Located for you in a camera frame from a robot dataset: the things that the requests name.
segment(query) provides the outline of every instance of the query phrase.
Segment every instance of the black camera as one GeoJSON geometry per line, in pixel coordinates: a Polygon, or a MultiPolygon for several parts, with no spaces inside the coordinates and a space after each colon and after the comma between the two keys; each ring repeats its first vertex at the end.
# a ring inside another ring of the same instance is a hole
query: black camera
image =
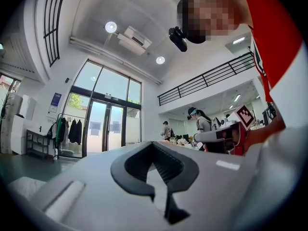
{"type": "Polygon", "coordinates": [[[182,33],[178,26],[169,29],[169,38],[172,43],[174,43],[179,48],[181,52],[187,51],[185,35],[182,33]]]}

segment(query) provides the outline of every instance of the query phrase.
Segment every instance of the glass door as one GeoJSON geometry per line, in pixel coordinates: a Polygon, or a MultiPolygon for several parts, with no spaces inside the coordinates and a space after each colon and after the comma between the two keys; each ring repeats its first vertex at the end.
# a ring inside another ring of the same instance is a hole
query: glass door
{"type": "Polygon", "coordinates": [[[91,101],[85,133],[85,155],[122,146],[123,109],[106,102],[91,101]]]}

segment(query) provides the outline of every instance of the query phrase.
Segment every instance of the air conditioner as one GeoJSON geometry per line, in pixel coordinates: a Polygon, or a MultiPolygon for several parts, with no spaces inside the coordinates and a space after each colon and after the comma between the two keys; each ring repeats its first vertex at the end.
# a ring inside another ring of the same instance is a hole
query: air conditioner
{"type": "Polygon", "coordinates": [[[144,35],[129,26],[123,34],[118,34],[119,44],[127,48],[136,55],[142,55],[152,44],[144,35]]]}

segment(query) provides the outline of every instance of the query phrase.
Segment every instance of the light fixture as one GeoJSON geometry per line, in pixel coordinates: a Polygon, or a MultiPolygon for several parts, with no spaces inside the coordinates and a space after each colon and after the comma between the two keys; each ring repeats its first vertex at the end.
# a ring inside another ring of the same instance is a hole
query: light fixture
{"type": "Polygon", "coordinates": [[[233,41],[233,44],[237,44],[237,43],[243,41],[244,39],[245,39],[245,37],[242,37],[242,38],[240,38],[240,39],[238,39],[236,41],[233,41]]]}
{"type": "Polygon", "coordinates": [[[236,102],[240,98],[240,96],[241,96],[240,94],[237,95],[234,101],[236,102]]]}
{"type": "Polygon", "coordinates": [[[116,31],[116,23],[113,21],[107,22],[105,29],[108,33],[114,33],[116,31]]]}
{"type": "Polygon", "coordinates": [[[163,56],[159,56],[156,58],[157,64],[163,64],[165,62],[165,58],[163,56]]]}

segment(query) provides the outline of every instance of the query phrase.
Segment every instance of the gray floor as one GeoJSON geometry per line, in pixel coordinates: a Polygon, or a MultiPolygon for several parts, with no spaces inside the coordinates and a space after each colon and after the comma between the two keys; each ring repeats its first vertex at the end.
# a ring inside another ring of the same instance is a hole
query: gray floor
{"type": "Polygon", "coordinates": [[[76,161],[58,159],[43,161],[26,155],[14,155],[0,159],[0,174],[5,184],[21,177],[48,182],[69,169],[76,161]]]}

